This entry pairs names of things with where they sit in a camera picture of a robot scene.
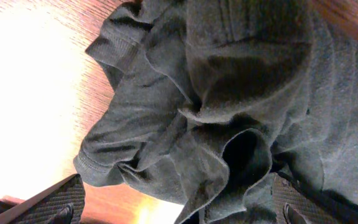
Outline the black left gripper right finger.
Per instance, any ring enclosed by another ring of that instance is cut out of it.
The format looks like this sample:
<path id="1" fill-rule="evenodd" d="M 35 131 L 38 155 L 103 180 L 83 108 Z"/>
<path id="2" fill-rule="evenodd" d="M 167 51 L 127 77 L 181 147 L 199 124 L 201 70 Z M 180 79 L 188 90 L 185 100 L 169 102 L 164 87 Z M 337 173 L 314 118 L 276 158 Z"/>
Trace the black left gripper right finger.
<path id="1" fill-rule="evenodd" d="M 275 174 L 272 197 L 277 223 L 358 223 L 357 206 L 338 202 L 282 172 Z"/>

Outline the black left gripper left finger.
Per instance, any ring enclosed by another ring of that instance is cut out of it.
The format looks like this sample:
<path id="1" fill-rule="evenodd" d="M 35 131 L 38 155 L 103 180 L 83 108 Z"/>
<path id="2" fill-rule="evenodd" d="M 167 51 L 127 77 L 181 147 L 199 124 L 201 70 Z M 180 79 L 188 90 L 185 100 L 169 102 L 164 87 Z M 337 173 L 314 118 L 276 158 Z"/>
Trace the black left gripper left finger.
<path id="1" fill-rule="evenodd" d="M 73 174 L 0 213 L 0 224 L 79 224 L 84 207 L 83 181 L 79 174 Z"/>

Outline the dark green Nike t-shirt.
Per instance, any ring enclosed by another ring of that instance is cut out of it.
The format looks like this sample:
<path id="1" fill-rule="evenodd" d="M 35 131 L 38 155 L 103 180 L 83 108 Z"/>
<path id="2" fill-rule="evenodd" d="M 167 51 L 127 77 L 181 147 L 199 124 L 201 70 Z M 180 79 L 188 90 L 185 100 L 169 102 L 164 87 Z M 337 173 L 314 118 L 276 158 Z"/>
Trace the dark green Nike t-shirt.
<path id="1" fill-rule="evenodd" d="M 177 223 L 277 223 L 282 172 L 358 207 L 358 42 L 306 1 L 125 2 L 86 49 L 114 97 L 74 158 Z"/>

